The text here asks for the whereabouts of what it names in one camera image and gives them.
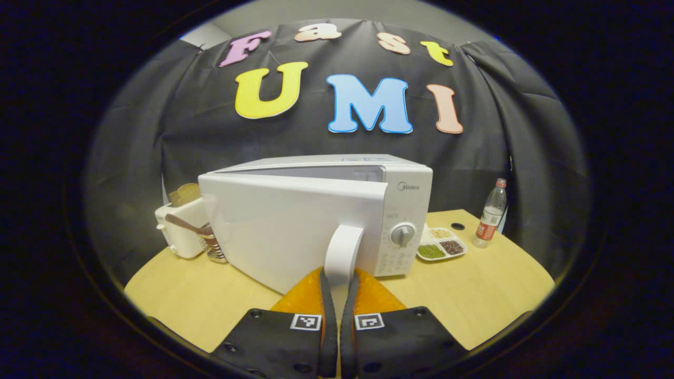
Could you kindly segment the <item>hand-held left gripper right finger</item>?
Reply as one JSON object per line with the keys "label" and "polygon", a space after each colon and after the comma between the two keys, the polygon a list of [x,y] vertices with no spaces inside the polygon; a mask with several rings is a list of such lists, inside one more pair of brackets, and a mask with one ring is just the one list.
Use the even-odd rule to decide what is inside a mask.
{"label": "hand-held left gripper right finger", "polygon": [[343,378],[426,378],[467,355],[431,310],[356,269],[340,326]]}

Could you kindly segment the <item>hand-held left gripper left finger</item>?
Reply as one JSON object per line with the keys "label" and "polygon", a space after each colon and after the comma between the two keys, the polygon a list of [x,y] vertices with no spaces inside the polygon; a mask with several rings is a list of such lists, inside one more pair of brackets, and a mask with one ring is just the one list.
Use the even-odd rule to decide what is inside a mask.
{"label": "hand-held left gripper left finger", "polygon": [[323,268],[269,310],[249,309],[212,355],[263,378],[335,377],[337,321]]}

